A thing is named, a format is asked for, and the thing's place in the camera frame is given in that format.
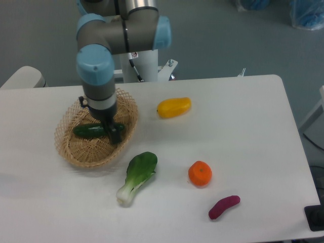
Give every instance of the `wicker basket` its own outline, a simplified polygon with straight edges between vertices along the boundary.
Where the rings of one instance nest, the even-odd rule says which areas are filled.
[[[112,161],[125,147],[137,124],[137,105],[129,93],[116,89],[117,114],[114,119],[125,125],[121,132],[123,141],[112,145],[108,137],[85,139],[76,136],[72,129],[80,124],[98,123],[79,101],[69,107],[55,131],[55,146],[59,154],[75,166],[93,168]]]

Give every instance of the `toy vegetable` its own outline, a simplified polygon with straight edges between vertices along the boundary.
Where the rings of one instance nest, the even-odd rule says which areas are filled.
[[[126,170],[125,185],[117,191],[117,201],[127,206],[133,200],[138,188],[155,174],[157,157],[154,153],[144,152],[135,156]]]
[[[115,127],[120,131],[125,129],[125,125],[121,123],[115,123]],[[82,138],[100,138],[102,136],[108,136],[101,123],[78,125],[73,128],[73,133]]]
[[[185,98],[173,98],[162,101],[157,106],[157,113],[162,118],[172,118],[182,115],[191,108],[191,100]]]
[[[208,215],[210,219],[217,219],[228,208],[239,204],[241,199],[239,196],[228,196],[219,200],[212,209],[210,209]]]

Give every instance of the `white table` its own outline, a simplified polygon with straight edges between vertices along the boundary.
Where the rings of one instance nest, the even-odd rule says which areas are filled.
[[[319,200],[281,79],[275,75],[125,84],[139,123],[114,166],[82,170],[54,147],[54,131],[81,87],[0,91],[0,242],[259,242],[323,236],[304,207]],[[157,104],[190,97],[187,114],[160,119]],[[158,157],[130,208],[115,198],[129,161]],[[196,160],[213,170],[195,188]],[[216,222],[209,209],[239,195]]]

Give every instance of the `cucumber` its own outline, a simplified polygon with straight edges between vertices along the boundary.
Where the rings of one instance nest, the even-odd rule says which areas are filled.
[[[119,131],[125,129],[125,125],[121,123],[115,123],[115,127],[119,129]],[[102,136],[107,136],[107,133],[100,123],[78,125],[73,128],[73,133],[82,138],[100,138]]]

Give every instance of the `cable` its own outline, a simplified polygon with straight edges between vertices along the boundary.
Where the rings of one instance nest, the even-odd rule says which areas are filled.
[[[141,75],[139,74],[139,72],[137,71],[137,68],[135,67],[135,64],[133,62],[133,57],[132,57],[132,53],[128,53],[128,59],[130,61],[130,64],[132,66],[132,68],[134,69],[136,76],[138,78],[138,82],[144,82],[144,79],[141,77]]]
[[[116,15],[120,15],[118,0],[113,0],[113,2],[114,2],[114,5],[115,5],[115,12],[116,12]]]
[[[316,148],[318,148],[319,150],[324,151],[324,148],[318,146],[316,143],[314,143],[312,140],[310,140],[310,138],[307,137],[306,134],[303,133],[303,136],[308,140],[308,142],[310,142],[311,144],[313,144]]]
[[[305,239],[292,239],[293,243],[309,243],[307,240]]]
[[[122,20],[121,24],[123,25],[125,48],[126,48],[126,51],[129,53],[130,52],[130,44],[128,43],[128,34],[127,34],[126,23],[124,20]]]
[[[309,167],[311,167],[311,168],[321,168],[321,169],[324,169],[324,167],[322,167],[322,166],[309,166]]]

